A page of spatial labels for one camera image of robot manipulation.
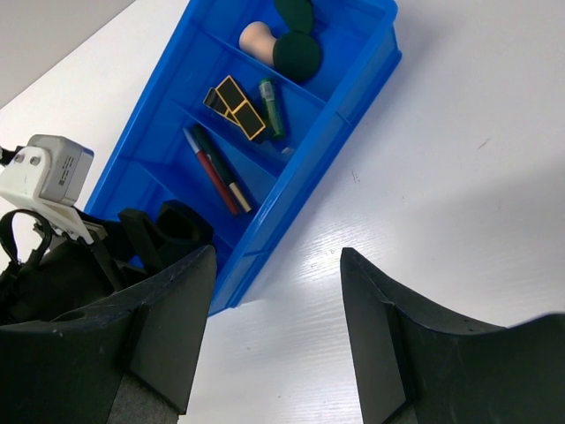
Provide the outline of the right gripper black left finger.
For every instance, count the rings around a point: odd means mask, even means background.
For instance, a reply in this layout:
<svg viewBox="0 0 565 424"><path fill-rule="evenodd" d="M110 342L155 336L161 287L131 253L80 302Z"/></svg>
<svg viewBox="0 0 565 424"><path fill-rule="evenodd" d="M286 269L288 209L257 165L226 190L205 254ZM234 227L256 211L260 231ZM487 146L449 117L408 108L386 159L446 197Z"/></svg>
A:
<svg viewBox="0 0 565 424"><path fill-rule="evenodd" d="M1 329L4 423L175 423L186 413L213 297L206 246L51 322Z"/></svg>

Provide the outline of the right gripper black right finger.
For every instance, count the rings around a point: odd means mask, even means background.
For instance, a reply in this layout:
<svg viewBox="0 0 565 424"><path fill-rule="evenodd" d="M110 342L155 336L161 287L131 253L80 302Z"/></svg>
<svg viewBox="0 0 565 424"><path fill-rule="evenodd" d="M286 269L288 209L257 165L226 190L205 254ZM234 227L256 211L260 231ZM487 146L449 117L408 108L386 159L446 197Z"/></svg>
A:
<svg viewBox="0 0 565 424"><path fill-rule="evenodd" d="M364 422L563 422L562 314L500 327L431 301L353 248L340 269Z"/></svg>

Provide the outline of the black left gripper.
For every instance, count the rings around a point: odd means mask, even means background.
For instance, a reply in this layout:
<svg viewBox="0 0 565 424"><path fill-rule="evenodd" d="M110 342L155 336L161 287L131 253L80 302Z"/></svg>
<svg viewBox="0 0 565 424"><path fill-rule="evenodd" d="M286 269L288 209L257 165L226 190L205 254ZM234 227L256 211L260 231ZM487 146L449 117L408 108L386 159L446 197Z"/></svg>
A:
<svg viewBox="0 0 565 424"><path fill-rule="evenodd" d="M13 220L31 216L41 242L27 261L20 261ZM94 243L57 235L46 217L15 209L1 218L1 247L10 258L1 273L1 323L51 321L71 310L129 288L198 250L211 245L213 227L178 200L165 201L156 226L144 211L126 208L120 223L79 212L92 230ZM144 269L132 266L139 256Z"/></svg>

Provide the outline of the red silver lip gloss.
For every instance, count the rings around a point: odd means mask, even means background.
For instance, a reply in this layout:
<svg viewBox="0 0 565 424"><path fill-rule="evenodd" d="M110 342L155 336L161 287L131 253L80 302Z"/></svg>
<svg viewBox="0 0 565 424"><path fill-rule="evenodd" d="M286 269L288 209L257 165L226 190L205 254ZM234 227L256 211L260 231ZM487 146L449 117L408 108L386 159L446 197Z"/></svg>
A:
<svg viewBox="0 0 565 424"><path fill-rule="evenodd" d="M187 128L183 129L183 133L193 153L196 155L198 161L200 162L200 165L207 173L207 176L214 185L215 190L219 193L222 201L224 202L230 213L234 216L237 216L239 214L239 209L237 207L237 204L230 196L228 188L223 183L220 174L215 169L211 159L208 157L207 153L204 151L204 149L200 146L198 141L196 141L196 139L192 136L192 134Z"/></svg>

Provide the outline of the gold capped dark pencil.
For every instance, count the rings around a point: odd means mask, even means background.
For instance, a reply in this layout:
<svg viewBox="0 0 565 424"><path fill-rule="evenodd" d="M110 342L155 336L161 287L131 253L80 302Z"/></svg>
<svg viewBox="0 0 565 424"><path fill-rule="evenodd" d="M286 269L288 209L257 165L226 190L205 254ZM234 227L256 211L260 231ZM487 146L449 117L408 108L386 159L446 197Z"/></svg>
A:
<svg viewBox="0 0 565 424"><path fill-rule="evenodd" d="M219 173L222 182L228 187L238 206L245 213L251 212L251 203L247 200L243 191L239 187L235 173L232 170L229 161L223 156L221 150L217 147L205 127L201 124L195 124L191 127L190 132L194 139L207 153L216 171Z"/></svg>

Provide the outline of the black gold square lipstick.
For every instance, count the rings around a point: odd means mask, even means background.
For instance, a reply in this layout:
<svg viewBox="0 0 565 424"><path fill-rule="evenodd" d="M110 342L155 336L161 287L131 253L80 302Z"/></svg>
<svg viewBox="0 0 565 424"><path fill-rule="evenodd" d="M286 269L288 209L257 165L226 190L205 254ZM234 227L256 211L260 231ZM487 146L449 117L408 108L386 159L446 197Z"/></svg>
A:
<svg viewBox="0 0 565 424"><path fill-rule="evenodd" d="M236 119L245 137L249 141L256 142L267 129L267 124L244 90L232 76L228 75L215 88L215 91L227 106L229 113Z"/></svg>

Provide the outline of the green lip balm tube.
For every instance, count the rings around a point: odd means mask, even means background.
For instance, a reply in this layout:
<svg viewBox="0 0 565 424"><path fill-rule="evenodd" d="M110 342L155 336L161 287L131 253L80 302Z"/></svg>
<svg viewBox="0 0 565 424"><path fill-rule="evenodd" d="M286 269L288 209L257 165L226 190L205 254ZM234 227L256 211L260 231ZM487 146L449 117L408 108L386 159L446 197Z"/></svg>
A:
<svg viewBox="0 0 565 424"><path fill-rule="evenodd" d="M286 136L286 131L274 82L271 79L262 79L259 84L259 91L273 136L277 140L282 140Z"/></svg>

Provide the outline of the beige makeup sponge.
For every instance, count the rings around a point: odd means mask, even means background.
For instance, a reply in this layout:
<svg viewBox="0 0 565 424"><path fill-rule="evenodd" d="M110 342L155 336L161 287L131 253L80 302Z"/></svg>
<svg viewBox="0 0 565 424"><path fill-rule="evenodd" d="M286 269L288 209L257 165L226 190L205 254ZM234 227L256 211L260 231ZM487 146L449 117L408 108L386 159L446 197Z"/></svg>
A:
<svg viewBox="0 0 565 424"><path fill-rule="evenodd" d="M239 48L263 64L275 67L274 50L277 39L269 27L261 21L254 21L244 28L239 36Z"/></svg>

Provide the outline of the dark green labelled round puff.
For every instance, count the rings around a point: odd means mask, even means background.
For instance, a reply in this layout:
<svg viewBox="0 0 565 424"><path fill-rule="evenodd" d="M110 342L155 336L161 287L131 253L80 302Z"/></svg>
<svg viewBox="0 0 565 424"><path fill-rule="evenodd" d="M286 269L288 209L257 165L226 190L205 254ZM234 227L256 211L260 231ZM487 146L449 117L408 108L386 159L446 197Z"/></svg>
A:
<svg viewBox="0 0 565 424"><path fill-rule="evenodd" d="M273 50L274 68L288 80L302 83L320 69L322 50L309 34L289 32L280 37Z"/></svg>

